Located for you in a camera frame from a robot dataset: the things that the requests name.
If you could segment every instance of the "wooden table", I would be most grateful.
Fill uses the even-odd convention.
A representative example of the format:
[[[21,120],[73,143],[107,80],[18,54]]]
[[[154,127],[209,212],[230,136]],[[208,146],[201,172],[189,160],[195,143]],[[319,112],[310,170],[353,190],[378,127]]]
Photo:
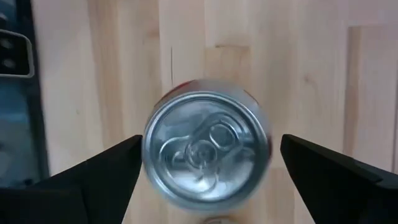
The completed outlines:
[[[274,158],[241,223],[311,223],[279,152],[292,133],[389,171],[396,153],[398,1],[33,0],[50,170],[134,134],[173,86],[245,87]],[[125,223],[198,223],[142,173]]]

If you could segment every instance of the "aluminum can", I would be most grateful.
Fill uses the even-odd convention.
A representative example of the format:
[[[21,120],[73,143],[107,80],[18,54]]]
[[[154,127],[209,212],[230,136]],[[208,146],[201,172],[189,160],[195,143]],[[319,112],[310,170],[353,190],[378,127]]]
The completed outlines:
[[[142,141],[142,160],[163,196],[179,207],[222,213],[245,201],[271,158],[265,114],[242,88],[194,80],[156,105]]]

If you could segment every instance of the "dark background object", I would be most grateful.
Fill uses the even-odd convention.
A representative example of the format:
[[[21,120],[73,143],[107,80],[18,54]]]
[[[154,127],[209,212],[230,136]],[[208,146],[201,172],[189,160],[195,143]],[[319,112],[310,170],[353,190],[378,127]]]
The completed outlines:
[[[0,187],[49,176],[29,0],[0,0]]]

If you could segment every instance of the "can top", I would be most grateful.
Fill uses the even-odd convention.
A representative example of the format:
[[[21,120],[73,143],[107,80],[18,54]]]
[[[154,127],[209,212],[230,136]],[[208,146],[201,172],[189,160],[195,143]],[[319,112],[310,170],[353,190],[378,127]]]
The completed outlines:
[[[268,160],[266,136],[253,114],[215,93],[169,101],[152,117],[144,138],[147,172],[179,204],[210,204],[251,192]]]

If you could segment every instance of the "second can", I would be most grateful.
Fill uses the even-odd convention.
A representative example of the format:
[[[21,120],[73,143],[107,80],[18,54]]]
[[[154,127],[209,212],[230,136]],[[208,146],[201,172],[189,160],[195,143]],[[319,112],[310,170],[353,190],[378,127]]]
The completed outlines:
[[[261,181],[271,158],[268,123],[257,101],[218,80],[194,80],[168,92],[144,133],[152,184],[174,204],[224,212]]]

